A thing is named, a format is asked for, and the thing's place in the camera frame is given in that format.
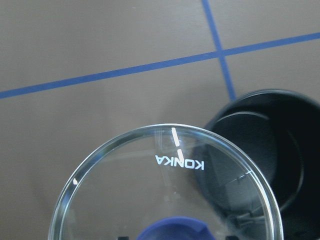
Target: white index mark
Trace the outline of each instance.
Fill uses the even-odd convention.
[[[181,150],[181,149],[178,149],[177,152],[178,152],[178,156],[179,156],[180,163],[183,164],[183,163],[185,162],[185,158],[184,158],[184,155],[183,155],[183,153],[182,153],[182,150]]]
[[[179,147],[180,146],[180,142],[179,142],[179,138],[178,138],[178,135],[177,135],[176,128],[172,127],[171,128],[171,132],[172,132],[172,136],[173,136],[173,140],[174,140],[175,146]]]

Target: blue tape line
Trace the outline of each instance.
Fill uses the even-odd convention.
[[[155,63],[145,64],[140,66],[127,67],[127,68],[118,69],[118,70],[106,71],[106,72],[101,72],[101,73],[96,73],[96,74],[91,74],[86,76],[80,76],[80,77],[74,77],[74,78],[42,83],[42,84],[37,84],[32,86],[26,86],[26,87],[16,88],[12,90],[1,91],[0,99],[15,97],[15,96],[24,95],[24,94],[30,94],[35,92],[41,92],[41,91],[51,90],[56,88],[62,88],[70,85],[88,83],[88,82],[98,81],[102,79],[109,79],[109,78],[129,75],[129,74],[141,73],[141,72],[146,72],[146,71],[151,71],[156,69],[169,68],[169,67],[174,67],[178,65],[219,58],[221,56],[223,56],[223,58],[220,58],[220,64],[224,69],[226,69],[226,72],[224,74],[227,74],[229,70],[228,70],[227,63],[225,62],[225,58],[224,58],[225,56],[243,54],[243,53],[248,53],[248,52],[253,52],[253,51],[258,51],[258,50],[263,50],[268,48],[274,48],[274,47],[279,47],[284,45],[297,44],[305,41],[318,40],[318,39],[320,39],[320,32],[315,32],[315,33],[306,34],[306,35],[288,37],[284,39],[267,41],[267,42],[262,42],[262,43],[247,45],[247,46],[224,49],[224,50],[221,50],[221,52],[217,52],[217,51],[208,52],[208,53],[203,53],[203,54],[198,54],[193,56],[176,58],[176,59],[167,60],[167,61],[155,62]],[[230,83],[231,82],[226,83],[227,87],[228,86],[232,87]],[[233,88],[228,89],[229,93],[231,93],[232,91],[233,91]]]
[[[226,88],[227,88],[227,91],[229,94],[229,98],[231,100],[234,100],[234,99],[236,99],[235,89],[234,89],[234,86],[232,83],[232,78],[231,78],[230,71],[228,68],[227,60],[224,55],[224,51],[223,51],[223,48],[222,48],[222,45],[220,42],[218,30],[217,30],[215,20],[212,15],[208,0],[202,0],[202,5],[203,5],[204,12],[205,12],[208,24],[209,24],[209,28],[210,28],[212,39],[213,39],[213,42],[214,42],[214,45],[216,48],[216,52],[218,53],[218,58],[220,61],[221,70],[222,70],[222,74],[224,77]]]
[[[258,50],[263,50],[263,49],[269,49],[269,48],[274,48],[274,47],[279,47],[279,46],[284,46],[284,45],[290,45],[290,44],[296,44],[296,43],[301,43],[301,42],[305,42],[305,41],[316,40],[316,39],[320,39],[320,32],[301,35],[301,36],[288,37],[288,38],[283,38],[283,39],[278,39],[278,40],[273,40],[273,41],[266,41],[266,42],[247,45],[247,46],[240,46],[240,47],[225,49],[225,50],[223,50],[223,54],[225,56],[243,54],[243,53],[248,53],[248,52],[253,52],[253,51],[258,51]]]
[[[15,97],[15,96],[24,95],[24,94],[36,93],[36,92],[51,90],[56,88],[62,88],[66,86],[76,85],[76,84],[83,84],[83,83],[98,81],[102,79],[109,79],[109,78],[114,78],[114,77],[119,77],[124,75],[142,73],[142,72],[156,70],[156,69],[169,68],[173,66],[214,59],[217,57],[218,57],[218,54],[217,52],[214,51],[214,52],[181,57],[181,58],[176,58],[176,59],[171,59],[166,61],[154,62],[150,64],[145,64],[145,65],[132,66],[132,67],[122,68],[118,70],[111,70],[111,71],[100,72],[100,73],[91,74],[91,75],[73,77],[73,78],[68,78],[64,80],[26,86],[26,87],[21,87],[17,89],[2,91],[0,92],[0,99]]]

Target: blue object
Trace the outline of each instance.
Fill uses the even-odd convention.
[[[207,224],[195,218],[173,216],[148,226],[136,240],[215,240]]]

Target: blue line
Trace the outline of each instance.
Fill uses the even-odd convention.
[[[211,31],[212,39],[213,39],[213,42],[215,44],[216,51],[218,53],[218,58],[219,58],[219,61],[220,61],[222,74],[223,74],[223,77],[224,77],[224,81],[225,81],[225,84],[226,84],[227,91],[229,93],[229,98],[231,100],[234,100],[234,99],[236,99],[234,86],[233,86],[233,83],[232,83],[232,79],[231,79],[230,71],[229,71],[229,68],[228,68],[227,61],[226,61],[226,57],[225,57],[224,52],[223,52],[223,48],[222,48],[222,45],[221,45],[221,42],[220,42],[218,30],[217,30],[217,27],[216,27],[216,24],[215,24],[214,17],[213,17],[213,15],[211,13],[211,9],[210,9],[210,5],[209,5],[208,0],[202,0],[202,5],[203,5],[204,12],[205,12],[208,24],[209,24],[209,28],[210,28],[210,31]]]
[[[234,48],[225,49],[225,50],[221,49],[221,52],[218,52],[218,51],[208,52],[208,53],[203,53],[203,54],[198,54],[193,56],[176,58],[172,60],[155,62],[155,63],[145,64],[140,66],[127,67],[127,68],[118,69],[118,70],[106,71],[106,72],[101,72],[101,73],[96,73],[96,74],[91,74],[86,76],[68,78],[64,80],[26,86],[26,87],[16,88],[12,90],[6,90],[6,91],[0,92],[0,99],[30,94],[35,92],[41,92],[41,91],[51,90],[56,88],[62,88],[66,86],[76,85],[76,84],[88,83],[88,82],[98,81],[102,79],[109,79],[109,78],[114,78],[114,77],[119,77],[124,75],[136,74],[136,73],[141,73],[141,72],[146,72],[146,71],[151,71],[156,69],[169,68],[173,66],[194,63],[194,62],[199,62],[199,61],[204,61],[204,60],[209,60],[214,58],[219,58],[221,68],[226,70],[224,74],[228,74],[229,71],[228,71],[228,65],[225,60],[225,56],[243,54],[243,53],[248,53],[252,51],[258,51],[258,50],[274,48],[274,47],[290,45],[290,44],[296,44],[296,43],[317,40],[317,39],[320,39],[320,32],[301,35],[301,36],[288,37],[288,38],[278,39],[273,41],[267,41],[267,42],[262,42],[262,43],[247,45],[247,46],[234,47]],[[218,42],[218,46],[220,46],[221,48],[219,38],[217,39],[217,42]],[[227,84],[227,87],[231,86],[230,89],[228,88],[228,92],[230,95],[230,93],[233,92],[231,81],[227,82],[226,84]]]
[[[274,48],[274,47],[279,47],[284,45],[316,40],[316,39],[320,39],[320,32],[301,35],[301,36],[288,37],[288,38],[278,39],[273,41],[266,41],[266,42],[247,45],[247,46],[230,48],[230,49],[223,50],[223,55],[230,56],[230,55],[236,55],[236,54],[243,54],[243,53],[248,53],[248,52],[253,52],[253,51],[258,51],[263,49],[269,49],[269,48]]]
[[[95,73],[91,75],[73,77],[73,78],[68,78],[64,80],[26,86],[26,87],[16,88],[12,90],[2,91],[0,92],[0,99],[15,97],[15,96],[24,95],[24,94],[36,93],[36,92],[51,90],[56,88],[62,88],[66,86],[76,85],[76,84],[89,83],[89,82],[94,82],[102,79],[109,79],[109,78],[114,78],[114,77],[119,77],[124,75],[142,73],[142,72],[156,70],[156,69],[169,68],[173,66],[214,59],[217,57],[218,57],[217,52],[208,52],[208,53],[181,57],[181,58],[176,58],[176,59],[171,59],[166,61],[154,62],[150,64],[145,64],[145,65],[132,66],[132,67],[122,68],[118,70],[111,70],[111,71],[100,72],[100,73]]]

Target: blue plastic part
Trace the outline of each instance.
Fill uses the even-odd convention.
[[[136,240],[215,240],[215,238],[205,222],[186,216],[173,216],[151,224]]]

